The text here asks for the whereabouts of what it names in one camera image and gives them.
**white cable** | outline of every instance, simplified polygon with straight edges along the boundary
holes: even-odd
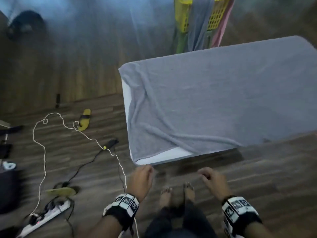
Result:
[[[62,116],[61,116],[60,113],[50,113],[50,114],[46,115],[44,119],[38,121],[38,122],[35,124],[35,126],[34,126],[34,128],[33,128],[33,132],[32,132],[32,133],[33,133],[33,141],[34,141],[35,143],[41,145],[41,146],[44,148],[44,156],[43,156],[43,159],[44,159],[44,177],[43,177],[43,179],[42,179],[42,181],[41,181],[41,183],[40,183],[40,185],[39,185],[39,190],[38,190],[38,191],[39,191],[39,194],[38,194],[38,202],[37,202],[37,205],[36,205],[35,209],[30,213],[30,216],[31,216],[32,214],[34,214],[34,211],[38,208],[38,206],[39,206],[39,204],[40,204],[40,200],[41,200],[41,186],[42,186],[42,183],[44,182],[44,180],[45,180],[45,178],[46,178],[46,159],[45,159],[46,149],[45,149],[45,146],[44,146],[44,145],[40,144],[39,142],[37,142],[37,141],[35,140],[34,131],[35,131],[35,128],[36,128],[36,126],[37,126],[38,123],[40,123],[40,122],[43,121],[43,124],[47,124],[47,123],[49,122],[49,120],[47,119],[47,116],[52,115],[52,114],[58,114],[58,115],[59,115],[59,117],[60,117],[60,118],[62,119],[62,121],[63,121],[63,125],[64,125],[65,128],[67,128],[67,129],[73,129],[73,130],[76,130],[77,132],[80,132],[80,133],[83,134],[87,139],[89,139],[89,140],[91,140],[91,141],[96,141],[96,143],[99,145],[99,147],[100,147],[101,149],[103,149],[103,150],[108,150],[111,156],[116,156],[116,157],[117,157],[117,160],[118,160],[118,163],[119,163],[119,165],[120,165],[120,167],[121,167],[121,169],[122,169],[122,173],[123,173],[123,175],[124,175],[125,188],[127,188],[127,186],[126,186],[126,175],[125,175],[125,173],[124,173],[124,170],[123,170],[122,165],[120,164],[120,160],[119,160],[119,158],[118,158],[118,156],[117,156],[116,154],[113,155],[109,149],[103,148],[103,147],[98,143],[98,141],[97,141],[96,139],[91,139],[91,138],[87,137],[83,132],[79,131],[79,130],[77,129],[77,128],[79,127],[79,121],[74,121],[74,122],[73,122],[73,128],[69,128],[69,127],[67,127],[67,126],[65,125],[64,119],[62,118]],[[138,238],[140,238],[140,237],[139,237],[139,231],[138,231],[138,225],[137,225],[137,221],[136,221],[135,218],[134,218],[134,221],[135,221],[135,227],[136,227],[136,230],[137,230],[137,236],[138,236]]]

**white power strip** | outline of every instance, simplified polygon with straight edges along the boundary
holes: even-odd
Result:
[[[54,207],[54,209],[49,210],[43,220],[38,221],[35,225],[28,224],[26,227],[23,228],[21,231],[21,234],[18,236],[18,238],[23,238],[26,235],[30,234],[32,231],[36,230],[37,228],[44,225],[49,220],[53,219],[55,216],[59,215],[61,212],[67,210],[70,207],[70,201],[67,200],[63,205],[60,205],[59,208],[57,206]]]

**leg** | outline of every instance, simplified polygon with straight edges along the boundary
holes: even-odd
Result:
[[[172,201],[172,188],[165,188],[159,201],[160,212],[145,231],[145,238],[159,238],[172,230],[170,205]]]
[[[184,184],[185,211],[183,228],[191,231],[199,238],[216,238],[217,235],[204,213],[195,207],[195,192],[191,184]]]

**yellow plastic basket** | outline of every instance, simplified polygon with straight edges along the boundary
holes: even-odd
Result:
[[[215,0],[214,8],[209,17],[208,31],[218,27],[228,2],[229,0]],[[193,0],[174,0],[175,20],[177,22],[177,28],[182,33],[188,32],[188,16],[192,3]]]

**foot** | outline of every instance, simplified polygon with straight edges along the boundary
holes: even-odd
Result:
[[[161,192],[161,198],[159,200],[159,208],[170,207],[172,203],[172,191],[170,187],[166,187]]]
[[[184,194],[185,194],[185,201],[190,200],[193,203],[195,202],[195,191],[189,182],[186,182],[184,184]]]

